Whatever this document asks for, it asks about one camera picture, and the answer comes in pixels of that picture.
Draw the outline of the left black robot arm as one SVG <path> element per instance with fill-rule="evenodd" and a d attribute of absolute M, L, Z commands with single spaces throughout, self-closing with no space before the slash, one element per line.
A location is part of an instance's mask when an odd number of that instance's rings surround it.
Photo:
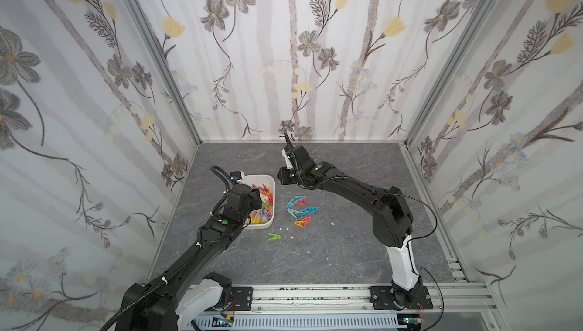
<path fill-rule="evenodd" d="M 132 285 L 103 330 L 182 330 L 207 310 L 234 307 L 231 279 L 215 272 L 199 284 L 194 284 L 194 278 L 241 235 L 251 213 L 261 209 L 263 202 L 260 190 L 244 183 L 244 173 L 227 173 L 217 165 L 210 169 L 226 189 L 209 220 L 197 230 L 194 243 L 146 285 Z"/>

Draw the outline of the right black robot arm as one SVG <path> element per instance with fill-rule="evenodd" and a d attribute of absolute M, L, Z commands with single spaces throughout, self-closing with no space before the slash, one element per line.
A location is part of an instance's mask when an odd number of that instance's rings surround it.
<path fill-rule="evenodd" d="M 304 147 L 292 143 L 288 134 L 283 136 L 285 166 L 278 173 L 280 183 L 337 194 L 370 214 L 373 235 L 387 249 L 392 267 L 388 295 L 378 295 L 376 300 L 396 311 L 414 306 L 422 308 L 421 301 L 428 288 L 423 284 L 422 272 L 416 267 L 411 243 L 433 235 L 438 223 L 434 223 L 428 234 L 414 237 L 414 217 L 407 203 L 413 197 L 403 194 L 397 187 L 385 189 L 366 184 L 331 163 L 315 162 Z"/>

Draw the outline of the white plastic storage box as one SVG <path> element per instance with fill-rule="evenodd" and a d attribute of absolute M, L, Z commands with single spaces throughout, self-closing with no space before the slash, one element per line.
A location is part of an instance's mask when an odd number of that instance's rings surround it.
<path fill-rule="evenodd" d="M 273 224 L 276 214 L 276 182 L 274 178 L 269 175 L 249 175 L 244 177 L 242 183 L 253 189 L 258 189 L 261 199 L 261 208 L 251 212 L 251 223 L 247 229 L 269 228 Z"/>

